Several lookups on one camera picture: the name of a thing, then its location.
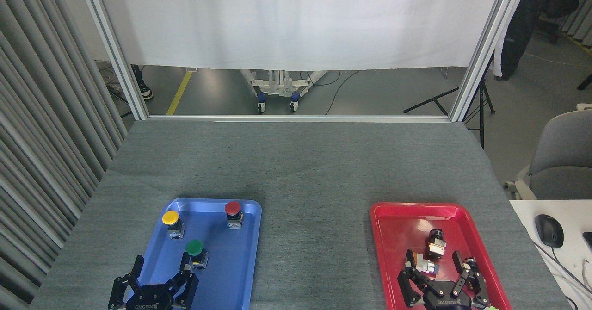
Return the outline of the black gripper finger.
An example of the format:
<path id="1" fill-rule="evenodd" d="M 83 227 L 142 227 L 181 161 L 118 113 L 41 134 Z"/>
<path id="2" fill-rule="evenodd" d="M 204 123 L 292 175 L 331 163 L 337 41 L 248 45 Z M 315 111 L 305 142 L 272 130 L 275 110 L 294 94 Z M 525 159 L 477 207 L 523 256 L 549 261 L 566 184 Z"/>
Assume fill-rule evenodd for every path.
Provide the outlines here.
<path id="1" fill-rule="evenodd" d="M 165 284 L 165 295 L 167 296 L 166 310 L 190 310 L 194 299 L 199 279 L 191 270 L 190 264 L 180 264 L 180 270 Z"/>
<path id="2" fill-rule="evenodd" d="M 408 249 L 405 266 L 398 274 L 398 284 L 406 307 L 425 306 L 423 291 L 429 287 L 430 279 L 425 275 L 430 264 L 422 254 Z"/>
<path id="3" fill-rule="evenodd" d="M 137 255 L 131 272 L 121 278 L 116 278 L 114 280 L 108 302 L 108 310 L 118 310 L 126 307 L 124 296 L 128 287 L 131 287 L 134 297 L 144 297 L 144 292 L 139 285 L 139 276 L 141 274 L 143 264 L 144 257 L 142 255 Z"/>
<path id="4" fill-rule="evenodd" d="M 462 259 L 459 251 L 452 254 L 453 263 L 457 272 L 460 274 L 453 293 L 457 293 L 468 285 L 468 289 L 474 293 L 471 298 L 471 308 L 485 309 L 490 306 L 490 297 L 486 289 L 486 280 L 476 263 L 475 257 Z"/>

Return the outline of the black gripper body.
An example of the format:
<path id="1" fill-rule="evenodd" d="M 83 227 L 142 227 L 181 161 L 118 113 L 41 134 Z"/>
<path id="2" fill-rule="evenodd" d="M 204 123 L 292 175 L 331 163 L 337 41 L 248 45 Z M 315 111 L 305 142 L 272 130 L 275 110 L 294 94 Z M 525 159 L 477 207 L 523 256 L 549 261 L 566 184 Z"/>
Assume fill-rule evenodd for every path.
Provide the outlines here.
<path id="1" fill-rule="evenodd" d="M 171 310 L 173 293 L 170 287 L 164 284 L 143 285 L 140 287 L 142 294 L 132 295 L 125 303 L 125 310 Z"/>
<path id="2" fill-rule="evenodd" d="M 456 283 L 450 280 L 436 280 L 432 282 L 440 293 L 426 288 L 423 291 L 423 301 L 427 310 L 471 310 L 471 298 L 461 289 L 457 295 L 453 293 Z"/>

